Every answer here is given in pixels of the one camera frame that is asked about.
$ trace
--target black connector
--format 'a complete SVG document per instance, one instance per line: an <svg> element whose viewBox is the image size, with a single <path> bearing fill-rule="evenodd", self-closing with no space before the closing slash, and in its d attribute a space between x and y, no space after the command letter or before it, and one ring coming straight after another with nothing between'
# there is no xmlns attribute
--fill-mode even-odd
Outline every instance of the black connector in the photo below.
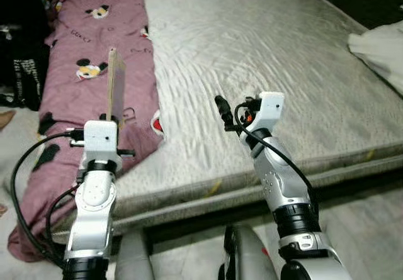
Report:
<svg viewBox="0 0 403 280"><path fill-rule="evenodd" d="M234 117L231 113L231 107L228 102L222 96L216 96L214 98L215 104L219 109L221 119L224 121L225 126L234 126Z"/></svg>
<svg viewBox="0 0 403 280"><path fill-rule="evenodd" d="M323 258L328 256L327 250L301 250L298 244L292 243L278 250L281 258L289 262L292 259Z"/></svg>
<svg viewBox="0 0 403 280"><path fill-rule="evenodd" d="M90 160L88 162L87 172L90 172L90 171L109 171L109 172L112 172L112 173L115 174L117 167L118 167L118 165L116 164L116 162L114 162L112 160L108 160L108 162L106 164L104 164L102 162L96 162L95 160Z"/></svg>
<svg viewBox="0 0 403 280"><path fill-rule="evenodd" d="M76 142L78 141L83 141L84 140L84 129L83 128L75 128L73 130L69 131L69 136L71 137L72 140L75 140Z"/></svg>
<svg viewBox="0 0 403 280"><path fill-rule="evenodd" d="M128 150L128 149L118 149L117 154L120 157L135 157L136 152L134 150Z"/></svg>
<svg viewBox="0 0 403 280"><path fill-rule="evenodd" d="M63 280L106 280L108 259L102 257L71 258L65 262Z"/></svg>
<svg viewBox="0 0 403 280"><path fill-rule="evenodd" d="M76 175L76 183L82 184L84 182L84 176L86 175L86 171L84 169L78 169Z"/></svg>
<svg viewBox="0 0 403 280"><path fill-rule="evenodd" d="M245 106L251 110L251 111L259 111L260 110L260 106L262 105L262 99L254 99L250 96L248 96L245 99Z"/></svg>
<svg viewBox="0 0 403 280"><path fill-rule="evenodd" d="M261 138L261 139L265 139L266 137L270 137L270 136L271 136L270 131L269 131L267 128L260 128L260 129L258 129L258 130L255 130L253 133L254 133L257 137L259 137L259 138ZM249 148L250 148L251 150L253 150L254 146L256 146L256 145L259 143L259 141L256 140L254 137L248 135L248 136L246 137L246 143L249 145Z"/></svg>
<svg viewBox="0 0 403 280"><path fill-rule="evenodd" d="M321 232L318 216L307 203L289 204L273 212L280 238L301 233Z"/></svg>

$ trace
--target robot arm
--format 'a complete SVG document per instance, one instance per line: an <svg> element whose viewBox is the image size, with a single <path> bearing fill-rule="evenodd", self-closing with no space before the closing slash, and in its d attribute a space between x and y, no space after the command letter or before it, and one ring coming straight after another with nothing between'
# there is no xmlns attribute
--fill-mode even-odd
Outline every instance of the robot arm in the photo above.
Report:
<svg viewBox="0 0 403 280"><path fill-rule="evenodd" d="M251 149L264 198L277 224L279 253L287 262L281 278L351 279L328 238L321 232L307 185L295 168L271 149L290 157L279 139L270 133L280 119L284 95L262 92L256 99L246 98L245 103L238 105L246 108L241 126L239 121L237 125L233 124L230 107L224 98L217 96L215 102L225 122L225 130L237 132L241 142ZM263 145L256 137L271 147Z"/></svg>
<svg viewBox="0 0 403 280"><path fill-rule="evenodd" d="M77 217L64 253L63 279L106 279L113 231L111 212L116 199L114 182L122 169L118 126L113 121L88 121L83 135L71 145L83 146L84 153L79 172L82 184L76 192Z"/></svg>

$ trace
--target cable connector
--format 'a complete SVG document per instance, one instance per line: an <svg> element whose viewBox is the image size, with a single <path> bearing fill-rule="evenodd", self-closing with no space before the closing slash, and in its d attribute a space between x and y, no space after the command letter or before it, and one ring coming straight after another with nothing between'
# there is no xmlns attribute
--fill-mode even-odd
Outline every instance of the cable connector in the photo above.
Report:
<svg viewBox="0 0 403 280"><path fill-rule="evenodd" d="M85 174L86 174L86 171L84 169L78 169L77 175L76 175L76 183L82 184L84 182Z"/></svg>
<svg viewBox="0 0 403 280"><path fill-rule="evenodd" d="M250 96L245 98L245 107L247 107L251 111L259 111L260 106L262 105L262 99L252 98Z"/></svg>
<svg viewBox="0 0 403 280"><path fill-rule="evenodd" d="M69 132L69 136L72 140L76 142L84 140L84 129L83 128L67 128L66 132Z"/></svg>
<svg viewBox="0 0 403 280"><path fill-rule="evenodd" d="M135 157L136 155L134 150L118 149L116 152L120 157Z"/></svg>

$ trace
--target quilted mattress surface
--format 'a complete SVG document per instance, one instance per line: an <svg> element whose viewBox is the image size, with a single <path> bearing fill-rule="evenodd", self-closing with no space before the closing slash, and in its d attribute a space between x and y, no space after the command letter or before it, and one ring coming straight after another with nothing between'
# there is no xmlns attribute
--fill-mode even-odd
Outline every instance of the quilted mattress surface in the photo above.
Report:
<svg viewBox="0 0 403 280"><path fill-rule="evenodd" d="M314 186L403 166L403 100L348 51L348 35L365 29L324 0L145 3L166 141L117 181L117 225L261 199L249 150L224 132L217 94L234 108L284 92L273 135Z"/></svg>

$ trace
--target pink blanket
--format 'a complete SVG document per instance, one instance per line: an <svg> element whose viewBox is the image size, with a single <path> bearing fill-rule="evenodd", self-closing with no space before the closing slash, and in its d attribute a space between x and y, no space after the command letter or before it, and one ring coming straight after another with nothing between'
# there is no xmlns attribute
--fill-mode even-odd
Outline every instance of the pink blanket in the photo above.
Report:
<svg viewBox="0 0 403 280"><path fill-rule="evenodd" d="M116 47L127 65L126 121L119 148L136 151L134 160L123 162L127 171L157 150L163 134L144 0L53 3L59 13L55 31L47 40L52 48L39 132L52 135L69 127L82 128L86 121L97 120L106 112L108 51ZM71 187L82 155L82 149L70 148L65 138L49 144L33 169L21 202L27 223L42 241L46 213L52 201ZM56 210L52 223L73 209L73 201L66 202ZM9 236L8 249L24 261L42 259L19 226Z"/></svg>

